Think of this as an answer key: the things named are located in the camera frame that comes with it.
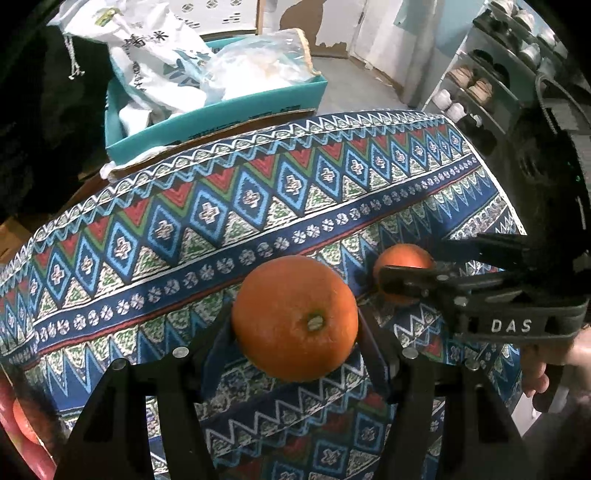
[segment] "orange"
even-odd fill
[[[426,250],[414,244],[396,244],[386,250],[378,257],[374,265],[374,279],[378,282],[378,273],[380,268],[385,265],[396,265],[399,267],[432,268],[433,258]],[[404,295],[385,294],[384,296],[391,302],[400,306],[412,305],[418,299],[406,297]]]
[[[254,269],[232,308],[244,355],[271,377],[320,378],[349,356],[357,336],[357,303],[329,267],[300,255]]]

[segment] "brown shoe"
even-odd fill
[[[466,89],[468,88],[468,85],[470,85],[470,83],[472,82],[472,77],[474,76],[474,73],[471,71],[470,68],[468,68],[467,65],[463,65],[461,67],[451,70],[450,72],[448,72],[448,75],[457,85]]]
[[[482,78],[468,88],[468,93],[479,104],[486,105],[486,103],[492,98],[492,85],[487,79]]]

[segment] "human hand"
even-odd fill
[[[573,391],[591,391],[591,327],[586,325],[574,339],[524,345],[520,360],[521,387],[529,398],[548,389],[547,364],[573,365],[576,367],[574,384],[567,386]]]

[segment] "shoe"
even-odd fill
[[[481,13],[472,20],[472,23],[480,30],[492,34],[499,26],[499,21],[493,16],[490,9],[487,9],[484,13]]]
[[[513,13],[515,2],[513,0],[492,0],[491,5],[503,10],[510,16]]]
[[[487,79],[481,78],[468,88],[468,93],[474,100],[484,106],[492,98],[492,85]]]
[[[556,46],[556,37],[554,36],[554,32],[551,31],[549,28],[543,29],[539,34],[538,38],[544,42],[544,44],[552,50]]]
[[[459,122],[467,115],[464,106],[460,102],[454,103],[450,108],[447,109],[447,112],[445,113],[447,117],[454,123]]]
[[[437,105],[442,112],[450,108],[452,105],[452,96],[445,89],[439,90],[432,98],[433,103]]]
[[[544,57],[540,63],[538,72],[543,73],[548,78],[553,79],[556,75],[556,67],[554,66],[554,63],[552,63],[552,60],[550,60],[548,57]]]
[[[505,85],[508,89],[511,88],[511,82],[509,81],[509,71],[505,68],[504,65],[500,63],[495,63],[493,65],[492,74],[496,77],[499,82]]]
[[[492,55],[487,51],[478,49],[472,50],[470,52],[470,56],[480,65],[482,65],[486,70],[492,70]]]
[[[562,57],[563,60],[566,60],[566,57],[569,55],[569,52],[566,50],[566,47],[564,46],[564,43],[562,43],[561,41],[559,41],[554,47],[554,53]]]
[[[497,30],[492,33],[492,36],[507,50],[515,53],[516,55],[517,53],[519,53],[521,40],[509,28],[507,22],[500,22],[497,27]]]
[[[468,88],[472,82],[474,73],[466,65],[453,69],[447,73],[451,79],[461,88]]]
[[[523,25],[523,27],[525,27],[530,33],[534,31],[535,18],[526,9],[520,9],[517,14],[513,16],[513,19],[520,25]]]
[[[527,45],[519,52],[519,58],[535,72],[541,60],[540,46],[537,43]]]

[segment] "drawstring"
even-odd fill
[[[66,44],[66,48],[68,51],[68,55],[70,56],[70,76],[68,77],[70,80],[74,80],[77,76],[84,75],[84,70],[80,70],[80,65],[76,61],[76,54],[74,53],[74,42],[72,42],[71,35],[64,35],[64,43]]]

